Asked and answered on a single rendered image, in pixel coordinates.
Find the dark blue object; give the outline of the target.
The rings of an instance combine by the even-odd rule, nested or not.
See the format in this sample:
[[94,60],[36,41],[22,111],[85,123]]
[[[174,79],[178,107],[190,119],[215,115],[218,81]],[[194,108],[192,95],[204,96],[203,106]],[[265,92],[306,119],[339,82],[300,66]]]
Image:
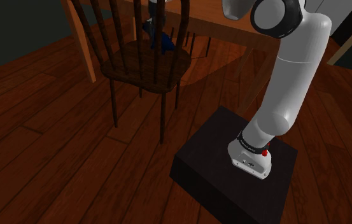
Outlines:
[[[151,49],[155,48],[155,28],[153,25],[153,19],[149,18],[143,23],[143,30],[149,35],[151,39]],[[170,37],[162,32],[161,35],[161,52],[162,55],[165,54],[166,51],[174,51],[175,45],[171,41]]]

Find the dark thin-legged chair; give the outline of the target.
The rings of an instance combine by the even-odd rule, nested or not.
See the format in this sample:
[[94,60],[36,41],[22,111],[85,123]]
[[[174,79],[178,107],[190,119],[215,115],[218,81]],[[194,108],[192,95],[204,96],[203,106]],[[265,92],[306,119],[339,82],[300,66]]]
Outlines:
[[212,37],[200,36],[193,32],[186,32],[183,47],[193,58],[207,57]]

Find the dark wooden spindle chair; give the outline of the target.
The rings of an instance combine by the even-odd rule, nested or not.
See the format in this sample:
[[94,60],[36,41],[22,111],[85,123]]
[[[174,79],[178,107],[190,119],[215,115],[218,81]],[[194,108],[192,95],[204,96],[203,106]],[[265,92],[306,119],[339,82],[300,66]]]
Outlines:
[[109,59],[104,60],[97,45],[97,41],[89,26],[80,0],[70,0],[76,10],[83,30],[97,57],[101,73],[109,79],[111,91],[111,105],[113,109],[114,126],[118,125],[116,113],[116,95],[114,81],[121,81],[139,88],[139,91],[146,90],[151,93],[160,94],[160,143],[164,142],[165,132],[165,106],[166,94],[174,88],[180,93],[180,80],[191,64],[191,56],[182,49],[183,41],[187,33],[190,14],[190,0],[181,2],[181,22],[178,29],[178,36],[175,45],[166,47],[167,35],[163,32],[165,17],[165,0],[157,0],[155,20],[153,22],[154,35],[151,39],[143,38],[143,21],[141,0],[133,0],[134,17],[136,23],[136,40],[126,43],[123,39],[122,25],[119,16],[118,3],[116,0],[108,0],[119,50],[114,52],[109,42],[108,33],[104,24],[98,0],[89,0],[94,10],[102,40]]

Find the brown wooden table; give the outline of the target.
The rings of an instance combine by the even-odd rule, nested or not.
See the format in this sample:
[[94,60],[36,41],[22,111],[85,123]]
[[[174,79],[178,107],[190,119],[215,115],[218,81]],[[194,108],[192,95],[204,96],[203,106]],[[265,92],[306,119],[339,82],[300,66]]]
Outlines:
[[[83,26],[71,0],[60,0],[60,2],[81,55],[81,61],[85,66],[87,79],[93,83],[96,81],[96,77]],[[240,20],[225,18],[221,0],[190,0],[188,30],[203,36],[243,45],[248,49],[267,52],[267,58],[237,109],[237,114],[242,116],[271,77],[280,40],[255,31],[251,25],[249,13],[245,14]]]

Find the black robot stand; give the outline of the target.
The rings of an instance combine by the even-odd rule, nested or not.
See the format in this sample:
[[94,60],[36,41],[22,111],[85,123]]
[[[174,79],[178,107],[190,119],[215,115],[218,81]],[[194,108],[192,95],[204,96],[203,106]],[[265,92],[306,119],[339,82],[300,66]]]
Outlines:
[[220,106],[175,154],[170,177],[222,224],[280,224],[298,151],[274,138],[269,176],[248,174],[227,151],[247,124]]

